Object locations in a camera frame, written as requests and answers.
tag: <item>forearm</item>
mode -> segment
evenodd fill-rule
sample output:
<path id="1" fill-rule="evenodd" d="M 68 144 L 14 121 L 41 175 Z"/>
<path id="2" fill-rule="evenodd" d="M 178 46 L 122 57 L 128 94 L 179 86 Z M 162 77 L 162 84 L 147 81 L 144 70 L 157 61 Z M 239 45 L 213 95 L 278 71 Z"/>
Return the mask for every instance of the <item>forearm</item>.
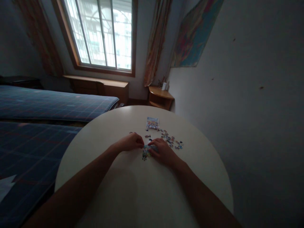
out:
<path id="1" fill-rule="evenodd" d="M 80 170 L 29 219 L 24 227 L 72 227 L 82 217 L 120 151 L 110 146 Z"/>
<path id="2" fill-rule="evenodd" d="M 230 211 L 185 162 L 172 168 L 201 227 L 240 227 Z"/>

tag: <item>white wall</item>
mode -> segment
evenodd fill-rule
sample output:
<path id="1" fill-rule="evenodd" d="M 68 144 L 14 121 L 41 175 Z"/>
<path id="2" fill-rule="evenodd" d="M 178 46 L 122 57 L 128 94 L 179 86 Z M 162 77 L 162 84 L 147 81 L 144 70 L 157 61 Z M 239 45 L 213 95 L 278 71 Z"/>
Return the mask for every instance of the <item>white wall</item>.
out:
<path id="1" fill-rule="evenodd" d="M 26 35 L 22 16 L 11 0 L 0 1 L 0 75 L 39 78 L 44 88 L 62 90 L 68 80 L 45 75 L 36 49 Z"/>
<path id="2" fill-rule="evenodd" d="M 94 73 L 75 70 L 68 53 L 58 20 L 55 15 L 51 1 L 42 1 L 49 27 L 54 39 L 54 42 L 59 51 L 59 55 L 67 74 L 89 76 L 104 79 L 113 79 L 120 81 L 129 81 L 129 97 L 135 99 L 146 99 L 148 89 L 143 86 L 143 78 L 145 71 L 145 63 L 148 50 L 148 41 L 153 20 L 153 12 L 155 0 L 139 0 L 138 1 L 138 16 L 137 16 L 137 41 L 136 41 L 136 71 L 135 78 L 125 77 L 112 74 Z"/>
<path id="3" fill-rule="evenodd" d="M 220 154 L 244 227 L 296 227 L 304 218 L 303 8 L 225 0 L 197 67 L 170 70 L 172 111 Z"/>

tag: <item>bed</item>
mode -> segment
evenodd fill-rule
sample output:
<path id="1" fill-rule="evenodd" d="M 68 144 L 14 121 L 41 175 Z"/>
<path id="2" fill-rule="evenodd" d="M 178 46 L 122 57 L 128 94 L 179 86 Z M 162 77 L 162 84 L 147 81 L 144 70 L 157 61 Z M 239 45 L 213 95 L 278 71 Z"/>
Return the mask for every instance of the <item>bed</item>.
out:
<path id="1" fill-rule="evenodd" d="M 18 227 L 54 187 L 61 158 L 80 127 L 0 122 L 0 179 L 16 182 L 0 203 L 0 227 Z"/>
<path id="2" fill-rule="evenodd" d="M 90 122 L 113 109 L 106 97 L 0 85 L 0 119 L 45 119 Z"/>

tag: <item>window frame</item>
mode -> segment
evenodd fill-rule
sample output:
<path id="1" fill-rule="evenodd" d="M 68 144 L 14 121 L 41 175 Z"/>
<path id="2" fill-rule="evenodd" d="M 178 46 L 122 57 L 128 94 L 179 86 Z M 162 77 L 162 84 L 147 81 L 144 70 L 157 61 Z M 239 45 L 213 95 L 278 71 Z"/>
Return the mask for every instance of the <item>window frame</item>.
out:
<path id="1" fill-rule="evenodd" d="M 135 77 L 138 0 L 132 0 L 131 70 L 126 69 L 125 71 L 123 69 L 116 69 L 115 67 L 110 66 L 100 66 L 95 64 L 82 63 L 80 61 L 73 32 L 71 32 L 70 30 L 70 21 L 68 21 L 68 16 L 66 15 L 64 6 L 62 5 L 62 0 L 52 0 L 52 4 L 75 70 Z"/>

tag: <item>patterned curtain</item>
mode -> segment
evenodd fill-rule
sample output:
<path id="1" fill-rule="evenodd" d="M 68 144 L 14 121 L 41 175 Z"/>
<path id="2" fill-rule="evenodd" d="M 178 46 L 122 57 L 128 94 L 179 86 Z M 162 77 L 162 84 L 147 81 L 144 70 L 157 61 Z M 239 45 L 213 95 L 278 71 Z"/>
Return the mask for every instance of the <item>patterned curtain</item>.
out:
<path id="1" fill-rule="evenodd" d="M 22 13 L 27 35 L 38 50 L 42 66 L 49 76 L 61 77 L 63 67 L 43 15 L 40 0 L 13 0 Z"/>
<path id="2" fill-rule="evenodd" d="M 165 42 L 165 32 L 167 28 L 171 3 L 172 0 L 156 1 L 153 24 L 149 38 L 146 71 L 143 81 L 143 85 L 145 87 L 151 85 L 157 72 L 159 58 L 162 52 L 163 44 Z"/>

